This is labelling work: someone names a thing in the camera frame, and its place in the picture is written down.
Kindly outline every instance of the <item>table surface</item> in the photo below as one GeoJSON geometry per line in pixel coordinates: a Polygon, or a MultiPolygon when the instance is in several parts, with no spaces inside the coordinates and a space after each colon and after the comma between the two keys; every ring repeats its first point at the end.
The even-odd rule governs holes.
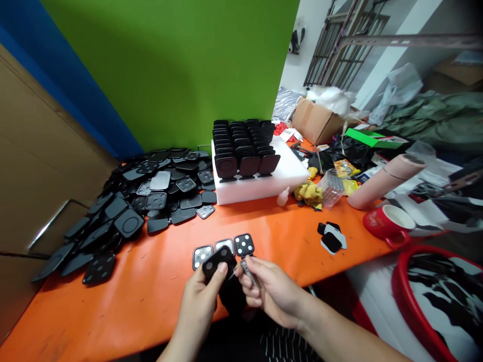
{"type": "MultiPolygon", "coordinates": [[[[124,245],[111,280],[82,284],[83,270],[52,275],[0,348],[0,360],[106,361],[166,342],[175,327],[193,250],[243,233],[252,235],[255,255],[279,264],[307,286],[391,252],[362,225],[363,211],[343,197],[332,210],[283,208],[276,197],[216,206],[196,217],[124,245]],[[347,249],[330,255],[320,244],[319,222],[340,225],[347,249]]],[[[214,320],[227,316],[218,300],[214,320]]]]}

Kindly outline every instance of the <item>white bottle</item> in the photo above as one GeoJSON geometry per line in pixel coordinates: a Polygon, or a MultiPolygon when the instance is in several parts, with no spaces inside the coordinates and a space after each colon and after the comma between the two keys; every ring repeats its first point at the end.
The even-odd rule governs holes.
{"type": "Polygon", "coordinates": [[[284,191],[282,191],[278,197],[277,197],[277,204],[278,206],[282,207],[282,206],[285,206],[285,204],[287,203],[288,201],[288,189],[290,187],[287,187],[284,191]]]}

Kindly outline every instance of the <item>green wall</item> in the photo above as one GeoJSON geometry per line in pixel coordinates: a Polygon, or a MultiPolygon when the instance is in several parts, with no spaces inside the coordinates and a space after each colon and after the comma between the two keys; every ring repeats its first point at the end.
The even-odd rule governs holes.
{"type": "Polygon", "coordinates": [[[298,0],[41,0],[145,150],[270,119],[298,0]]]}

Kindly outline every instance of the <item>fingernail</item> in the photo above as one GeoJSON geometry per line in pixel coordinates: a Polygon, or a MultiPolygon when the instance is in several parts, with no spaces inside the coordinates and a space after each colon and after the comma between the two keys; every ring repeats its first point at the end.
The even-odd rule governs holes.
{"type": "Polygon", "coordinates": [[[225,262],[221,262],[218,264],[218,270],[222,273],[224,273],[228,269],[228,264],[225,262]]]}

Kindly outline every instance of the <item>white foam block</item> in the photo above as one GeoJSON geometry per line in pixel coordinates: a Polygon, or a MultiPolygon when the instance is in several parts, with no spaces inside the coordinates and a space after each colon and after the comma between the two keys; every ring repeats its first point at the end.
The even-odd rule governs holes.
{"type": "Polygon", "coordinates": [[[257,177],[220,183],[215,167],[215,145],[211,141],[211,154],[213,158],[213,175],[215,176],[216,197],[218,205],[228,205],[237,202],[258,200],[276,196],[290,187],[292,191],[296,186],[307,181],[310,176],[307,169],[295,156],[287,144],[279,137],[273,136],[272,143],[276,154],[280,155],[280,162],[271,177],[257,177]]]}

